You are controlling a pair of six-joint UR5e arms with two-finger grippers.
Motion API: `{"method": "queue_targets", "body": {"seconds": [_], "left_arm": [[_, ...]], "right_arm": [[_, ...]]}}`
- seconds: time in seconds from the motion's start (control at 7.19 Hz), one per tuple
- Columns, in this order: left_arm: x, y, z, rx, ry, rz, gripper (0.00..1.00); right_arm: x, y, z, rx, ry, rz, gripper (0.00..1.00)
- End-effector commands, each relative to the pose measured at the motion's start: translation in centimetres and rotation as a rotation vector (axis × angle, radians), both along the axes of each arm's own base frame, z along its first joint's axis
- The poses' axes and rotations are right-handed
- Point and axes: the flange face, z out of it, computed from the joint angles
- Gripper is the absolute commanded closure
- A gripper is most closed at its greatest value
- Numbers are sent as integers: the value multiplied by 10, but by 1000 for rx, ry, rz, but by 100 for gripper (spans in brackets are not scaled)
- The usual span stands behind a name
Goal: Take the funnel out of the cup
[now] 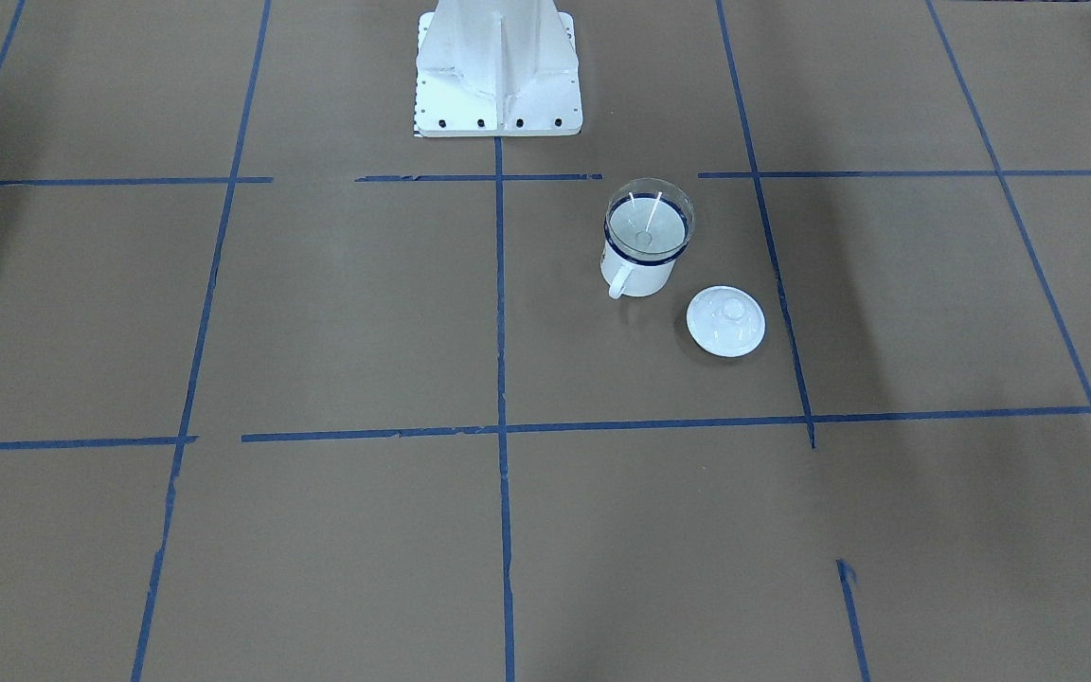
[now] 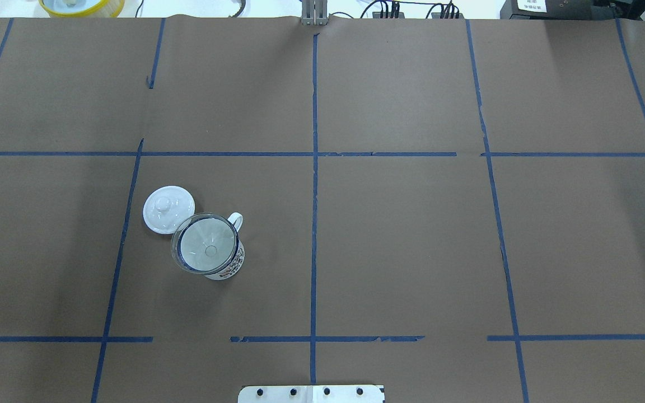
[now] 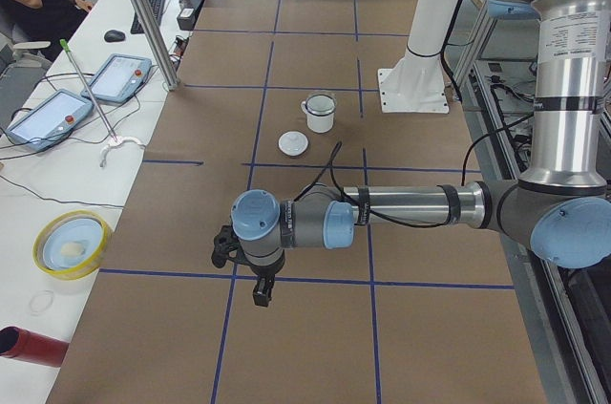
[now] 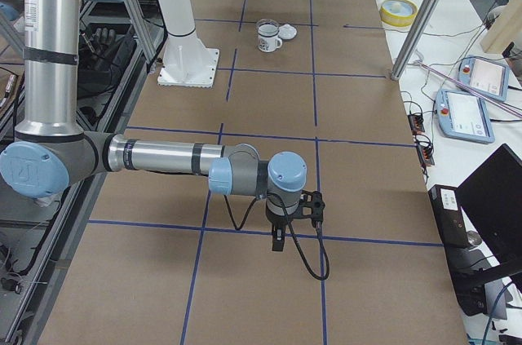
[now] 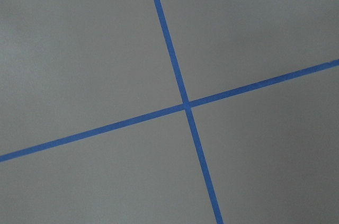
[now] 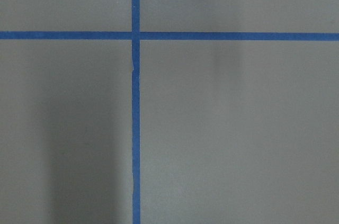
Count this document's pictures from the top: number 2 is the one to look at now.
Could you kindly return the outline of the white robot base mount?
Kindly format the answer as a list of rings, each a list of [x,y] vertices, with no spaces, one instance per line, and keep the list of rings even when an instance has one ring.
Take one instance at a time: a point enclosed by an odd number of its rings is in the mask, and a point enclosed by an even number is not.
[[[378,385],[282,385],[243,387],[238,402],[385,402]]]

